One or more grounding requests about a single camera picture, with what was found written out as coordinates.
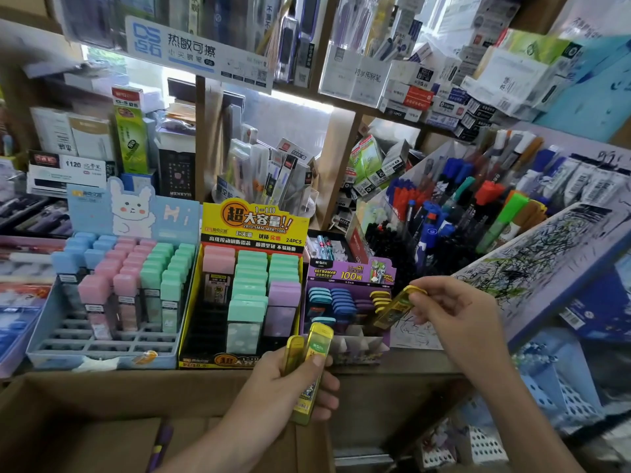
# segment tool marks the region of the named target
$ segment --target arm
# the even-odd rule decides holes
[[[451,277],[416,279],[419,324],[432,322],[449,357],[484,398],[514,471],[580,473],[513,366],[495,299]]]
[[[320,374],[318,406],[311,420],[328,420],[339,402],[327,390],[339,389],[339,380],[322,372],[318,356],[281,377],[284,355],[284,348],[265,353],[217,427],[156,473],[247,473],[285,428],[300,394]]]

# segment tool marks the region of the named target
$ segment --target cartoon rabbit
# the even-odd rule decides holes
[[[110,182],[112,194],[112,214],[114,225],[112,232],[115,235],[152,237],[152,226],[156,216],[149,212],[149,201],[152,198],[152,190],[143,187],[139,195],[125,194],[122,184],[112,180]]]

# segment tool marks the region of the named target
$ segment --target fingernail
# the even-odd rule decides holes
[[[324,361],[326,360],[325,357],[323,357],[321,355],[313,355],[311,358],[312,358],[311,361],[314,363],[315,366],[317,366],[317,367],[324,366]]]

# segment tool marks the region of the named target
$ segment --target person's right hand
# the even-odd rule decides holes
[[[417,324],[434,325],[447,355],[479,390],[514,372],[494,297],[453,277],[424,277],[410,285]]]

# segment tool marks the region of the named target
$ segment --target forearm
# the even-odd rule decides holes
[[[239,440],[224,421],[156,473],[247,473],[256,462],[239,452]]]
[[[500,433],[513,471],[583,472],[539,410],[517,371],[506,368],[492,378],[499,381],[478,389]]]

